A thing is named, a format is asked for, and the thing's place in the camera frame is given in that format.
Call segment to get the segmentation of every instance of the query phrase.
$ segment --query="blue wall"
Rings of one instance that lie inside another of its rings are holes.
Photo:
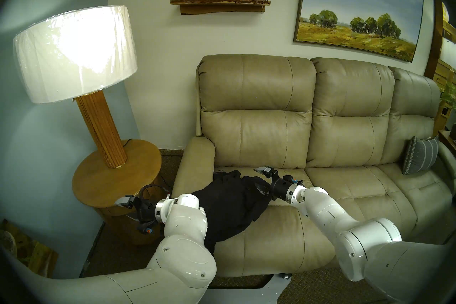
[[[73,195],[79,163],[96,147],[76,102],[33,104],[12,54],[13,37],[34,22],[108,0],[8,0],[0,12],[0,221],[59,253],[54,278],[77,278],[102,224]],[[123,83],[105,91],[121,139],[139,138]]]

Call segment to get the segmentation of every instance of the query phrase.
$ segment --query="floor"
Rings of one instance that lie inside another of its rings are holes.
[[[180,150],[161,150],[163,162],[160,173],[170,186],[174,183],[182,152]],[[448,214],[444,222],[446,225],[450,223],[456,224],[456,212],[454,210]],[[442,237],[437,234],[433,233],[431,237],[433,240],[431,242],[442,241]],[[160,241],[161,239],[158,239],[154,244],[146,246],[129,246],[120,241],[109,227],[102,227],[81,276],[91,277],[144,268]],[[211,287],[258,288],[263,286],[268,279],[269,276],[215,278]],[[350,282],[339,268],[321,268],[294,274],[277,303],[381,304],[387,303],[387,301],[366,281]]]

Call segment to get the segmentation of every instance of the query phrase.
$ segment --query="painting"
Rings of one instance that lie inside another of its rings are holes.
[[[423,0],[300,0],[295,41],[412,62],[422,14]]]

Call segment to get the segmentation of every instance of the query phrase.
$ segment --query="black garment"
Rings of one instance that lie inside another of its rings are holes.
[[[213,182],[204,189],[193,192],[208,218],[208,231],[204,246],[214,254],[215,243],[224,241],[244,231],[256,221],[271,201],[270,194],[262,195],[255,183],[270,187],[260,177],[231,173],[214,173]]]

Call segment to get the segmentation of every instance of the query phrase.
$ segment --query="sofa armrest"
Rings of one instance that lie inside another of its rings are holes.
[[[450,150],[440,141],[439,157],[442,159],[450,177],[452,179],[456,179],[456,159],[454,158],[453,153],[451,153]]]
[[[206,137],[193,137],[185,148],[172,197],[204,189],[213,180],[215,146]]]

